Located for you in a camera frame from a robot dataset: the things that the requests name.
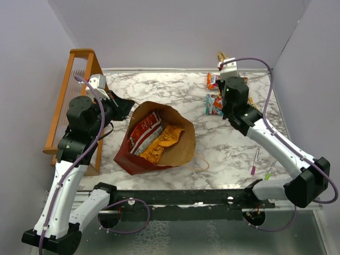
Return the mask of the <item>red brown paper bag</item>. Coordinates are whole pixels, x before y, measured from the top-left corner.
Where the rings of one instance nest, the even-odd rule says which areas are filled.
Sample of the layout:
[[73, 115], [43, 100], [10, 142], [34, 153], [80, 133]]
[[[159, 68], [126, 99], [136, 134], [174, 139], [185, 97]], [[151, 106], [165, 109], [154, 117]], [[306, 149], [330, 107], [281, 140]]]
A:
[[[128, 145], [128, 140], [133, 130], [152, 112], [159, 114], [163, 125], [176, 125], [183, 129], [178, 143], [170, 146], [170, 148], [166, 148], [160, 158], [160, 161], [156, 164], [133, 154]], [[132, 113], [128, 129], [125, 133], [120, 149], [114, 157], [114, 162], [121, 166], [130, 175], [135, 175], [152, 171], [160, 171], [167, 168], [186, 166], [195, 155], [196, 138], [194, 125], [171, 106], [145, 101]]]

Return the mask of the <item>green Fox's candy bag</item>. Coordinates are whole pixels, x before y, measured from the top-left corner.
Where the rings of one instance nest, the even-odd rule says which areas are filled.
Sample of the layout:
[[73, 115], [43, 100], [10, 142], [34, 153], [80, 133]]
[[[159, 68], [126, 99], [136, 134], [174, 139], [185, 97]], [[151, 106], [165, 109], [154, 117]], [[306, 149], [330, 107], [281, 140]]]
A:
[[208, 115], [221, 115], [221, 116], [223, 116], [222, 110], [216, 108], [213, 105], [216, 96], [217, 95], [206, 94], [206, 114], [208, 114]]

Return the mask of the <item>colourful Fox's fruits bag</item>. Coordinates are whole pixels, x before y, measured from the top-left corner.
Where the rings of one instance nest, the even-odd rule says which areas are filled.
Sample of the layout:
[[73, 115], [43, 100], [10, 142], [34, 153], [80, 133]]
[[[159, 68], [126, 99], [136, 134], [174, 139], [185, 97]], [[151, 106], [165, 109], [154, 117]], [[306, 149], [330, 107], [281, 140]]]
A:
[[209, 90], [217, 90], [218, 84], [217, 81], [220, 80], [220, 75], [218, 74], [207, 74], [207, 87]]

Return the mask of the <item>yellow M&M's bag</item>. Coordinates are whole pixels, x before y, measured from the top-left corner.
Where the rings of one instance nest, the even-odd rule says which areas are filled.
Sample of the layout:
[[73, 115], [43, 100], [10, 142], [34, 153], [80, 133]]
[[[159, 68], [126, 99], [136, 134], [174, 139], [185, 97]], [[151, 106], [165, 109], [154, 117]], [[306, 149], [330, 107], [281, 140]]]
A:
[[258, 109], [256, 104], [253, 102], [252, 97], [248, 97], [248, 104], [251, 105], [252, 107], [254, 107], [255, 109]]

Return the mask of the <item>orange white snack packet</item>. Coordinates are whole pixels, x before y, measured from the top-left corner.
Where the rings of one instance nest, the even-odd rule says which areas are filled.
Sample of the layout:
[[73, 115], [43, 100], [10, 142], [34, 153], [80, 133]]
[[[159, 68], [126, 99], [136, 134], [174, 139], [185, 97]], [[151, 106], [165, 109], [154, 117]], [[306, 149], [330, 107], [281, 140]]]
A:
[[215, 97], [215, 101], [214, 101], [213, 105], [218, 109], [223, 108], [221, 95], [218, 95], [218, 96]]

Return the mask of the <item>gold crispy snack bag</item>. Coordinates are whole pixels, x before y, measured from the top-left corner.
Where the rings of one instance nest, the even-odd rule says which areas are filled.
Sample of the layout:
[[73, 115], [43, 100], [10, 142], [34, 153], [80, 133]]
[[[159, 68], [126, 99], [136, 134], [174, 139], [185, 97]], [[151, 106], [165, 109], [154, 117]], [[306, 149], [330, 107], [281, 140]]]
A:
[[217, 58], [218, 58], [218, 65], [225, 63], [229, 59], [229, 57], [222, 52], [217, 53]]

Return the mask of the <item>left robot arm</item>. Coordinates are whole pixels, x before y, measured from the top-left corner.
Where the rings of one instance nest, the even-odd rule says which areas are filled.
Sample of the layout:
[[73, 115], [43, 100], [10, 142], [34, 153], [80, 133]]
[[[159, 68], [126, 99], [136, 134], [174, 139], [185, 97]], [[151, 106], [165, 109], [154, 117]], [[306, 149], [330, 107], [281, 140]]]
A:
[[84, 229], [103, 208], [117, 205], [116, 189], [101, 184], [76, 210], [72, 210], [81, 179], [86, 173], [104, 127], [123, 121], [135, 102], [112, 91], [101, 100], [77, 96], [69, 102], [69, 122], [58, 143], [55, 174], [43, 212], [33, 229], [25, 231], [22, 243], [57, 254], [74, 254]]

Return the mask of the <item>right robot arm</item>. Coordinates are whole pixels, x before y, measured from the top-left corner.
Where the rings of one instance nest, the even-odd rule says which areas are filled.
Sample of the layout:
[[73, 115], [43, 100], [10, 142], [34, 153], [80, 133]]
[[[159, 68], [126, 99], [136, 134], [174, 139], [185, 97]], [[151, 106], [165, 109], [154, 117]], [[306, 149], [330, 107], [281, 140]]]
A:
[[289, 200], [305, 208], [328, 188], [330, 162], [304, 152], [265, 121], [263, 114], [248, 103], [249, 87], [241, 77], [218, 82], [223, 118], [244, 136], [260, 144], [288, 172], [282, 180], [260, 180], [250, 185], [244, 202], [255, 208], [268, 199]]

